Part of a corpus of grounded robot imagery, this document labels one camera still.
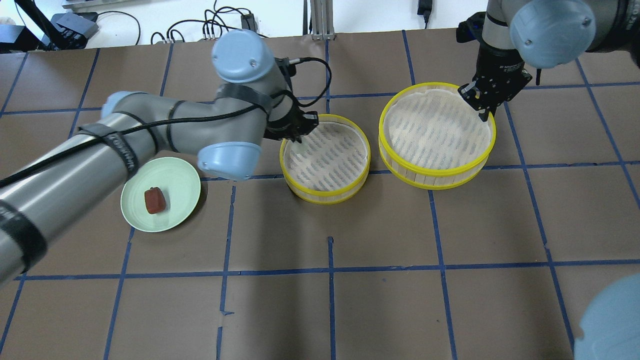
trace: blue joint cap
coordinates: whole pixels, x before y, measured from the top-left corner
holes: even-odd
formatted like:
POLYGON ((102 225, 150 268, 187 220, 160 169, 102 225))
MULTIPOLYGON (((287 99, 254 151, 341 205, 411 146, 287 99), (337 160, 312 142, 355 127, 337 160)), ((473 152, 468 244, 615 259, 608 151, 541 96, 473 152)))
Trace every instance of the blue joint cap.
POLYGON ((102 111, 100 112, 100 117, 103 118, 110 113, 113 113, 113 109, 115 109, 116 105, 120 102, 120 100, 131 94, 146 94, 140 91, 119 91, 115 92, 107 98, 107 101, 102 105, 102 111))
POLYGON ((513 17, 509 34, 526 63, 550 69, 589 48, 596 35, 595 15, 582 0, 533 0, 513 17))
POLYGON ((587 307, 575 340, 575 360, 638 359, 640 349, 640 274, 602 290, 587 307))
POLYGON ((213 46, 211 59, 218 75, 229 83, 258 80, 275 66, 271 49, 250 30, 224 34, 213 46))
POLYGON ((253 175, 262 149, 251 142, 222 142, 198 152, 200 170, 216 177, 243 181, 253 175))

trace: yellow-rimmed basket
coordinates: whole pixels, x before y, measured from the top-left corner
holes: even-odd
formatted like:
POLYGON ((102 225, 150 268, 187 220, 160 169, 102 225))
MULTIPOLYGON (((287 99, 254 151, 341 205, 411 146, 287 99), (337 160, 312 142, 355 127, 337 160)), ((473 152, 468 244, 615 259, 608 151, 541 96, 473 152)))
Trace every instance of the yellow-rimmed basket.
POLYGON ((481 122, 458 86, 448 83, 417 84, 393 96, 379 130, 380 156, 391 173, 430 190, 473 179, 495 144, 493 115, 481 122))
POLYGON ((280 167, 289 188, 314 204, 330 205, 354 196, 364 185, 371 148, 364 132, 347 118, 322 114, 302 144, 283 140, 280 167))

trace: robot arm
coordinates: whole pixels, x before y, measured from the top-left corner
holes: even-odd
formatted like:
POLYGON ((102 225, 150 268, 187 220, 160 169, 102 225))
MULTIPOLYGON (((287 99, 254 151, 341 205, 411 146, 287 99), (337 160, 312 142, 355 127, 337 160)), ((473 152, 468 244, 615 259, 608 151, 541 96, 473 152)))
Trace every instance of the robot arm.
POLYGON ((274 59, 255 33, 221 37, 212 59, 226 81, 214 104, 116 93, 98 123, 34 162, 46 167, 29 173, 32 165, 0 181, 0 285, 37 263, 66 228, 158 151, 198 155, 203 171, 241 181, 252 175, 263 137, 299 141, 317 126, 317 113, 299 109, 283 76, 292 65, 274 59))
POLYGON ((638 64, 639 12, 640 0, 490 0, 458 27, 458 42, 480 43, 476 74, 458 92, 486 121, 532 79, 525 62, 550 69, 585 51, 624 49, 638 64))

